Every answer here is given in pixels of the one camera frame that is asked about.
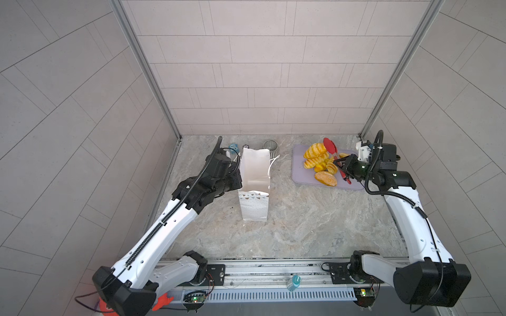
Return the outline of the cartoon animal paper bag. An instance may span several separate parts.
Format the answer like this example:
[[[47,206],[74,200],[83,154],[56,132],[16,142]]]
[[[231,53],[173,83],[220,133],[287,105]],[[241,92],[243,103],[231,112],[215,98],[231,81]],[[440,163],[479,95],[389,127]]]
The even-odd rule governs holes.
[[[242,219],[244,221],[266,222],[271,184],[271,168],[276,158],[269,150],[243,147],[239,171],[242,188],[238,190]]]

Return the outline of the ridged yellow fake bread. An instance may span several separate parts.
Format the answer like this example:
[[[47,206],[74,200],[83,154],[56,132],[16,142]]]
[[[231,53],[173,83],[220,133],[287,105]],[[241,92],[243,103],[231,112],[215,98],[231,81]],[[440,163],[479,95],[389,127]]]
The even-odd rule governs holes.
[[[323,143],[314,143],[305,151],[303,157],[305,159],[317,158],[327,154],[327,152],[328,151]]]

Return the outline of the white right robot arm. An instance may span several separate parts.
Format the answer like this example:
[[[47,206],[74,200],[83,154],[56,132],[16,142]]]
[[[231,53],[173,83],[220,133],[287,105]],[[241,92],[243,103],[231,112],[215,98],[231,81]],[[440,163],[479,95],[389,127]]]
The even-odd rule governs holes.
[[[350,279],[357,284],[382,281],[394,287],[413,313],[424,306],[453,307],[470,283],[471,273],[453,259],[437,236],[412,176],[397,170],[396,158],[366,163],[351,154],[333,163],[348,179],[361,181],[368,194],[385,198],[408,251],[408,265],[399,265],[374,251],[357,250],[347,266]]]

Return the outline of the red kitchen tongs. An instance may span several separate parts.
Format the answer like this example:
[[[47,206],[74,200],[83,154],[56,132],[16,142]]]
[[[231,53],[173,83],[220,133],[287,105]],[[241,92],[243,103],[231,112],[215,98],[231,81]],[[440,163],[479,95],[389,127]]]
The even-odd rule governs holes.
[[[324,143],[324,146],[325,146],[326,150],[328,151],[328,153],[330,153],[332,155],[332,157],[334,159],[333,164],[338,168],[343,180],[345,180],[348,184],[351,184],[351,180],[341,169],[342,164],[339,161],[339,155],[338,155],[338,150],[337,150],[336,145],[329,138],[324,138],[323,143]]]

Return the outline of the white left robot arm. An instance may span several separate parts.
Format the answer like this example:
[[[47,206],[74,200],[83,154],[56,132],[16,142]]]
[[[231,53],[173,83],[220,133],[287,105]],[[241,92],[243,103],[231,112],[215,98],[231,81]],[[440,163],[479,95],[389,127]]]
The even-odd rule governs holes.
[[[146,315],[170,290],[183,283],[201,284],[208,261],[188,251],[172,264],[159,261],[180,233],[216,198],[242,187],[239,171],[223,176],[191,177],[181,182],[156,222],[113,267],[92,277],[101,301],[117,315]]]

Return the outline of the braided yellow fake bread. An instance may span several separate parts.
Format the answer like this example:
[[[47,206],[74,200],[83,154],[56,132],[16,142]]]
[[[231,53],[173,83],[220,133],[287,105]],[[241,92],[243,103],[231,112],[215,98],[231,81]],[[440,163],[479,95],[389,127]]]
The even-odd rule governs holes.
[[[317,166],[314,167],[314,172],[322,172],[327,171],[332,175],[335,175],[338,172],[338,167],[336,167],[333,163],[333,159],[326,159],[321,162]]]

